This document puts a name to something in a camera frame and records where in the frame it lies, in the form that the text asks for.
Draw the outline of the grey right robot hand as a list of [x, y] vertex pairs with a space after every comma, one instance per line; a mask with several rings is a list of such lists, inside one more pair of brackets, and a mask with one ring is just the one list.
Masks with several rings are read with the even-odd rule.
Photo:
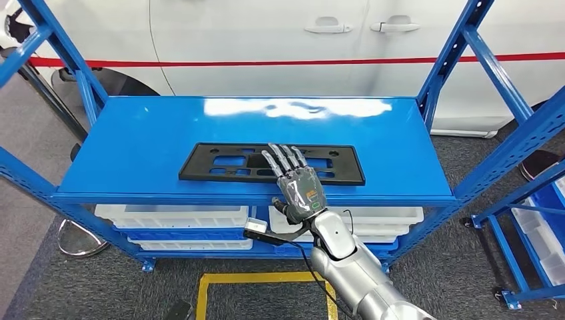
[[272, 198], [272, 206], [286, 216], [291, 225], [302, 223], [327, 208], [326, 195], [316, 171], [295, 146], [268, 144], [261, 151], [275, 177], [284, 200]]

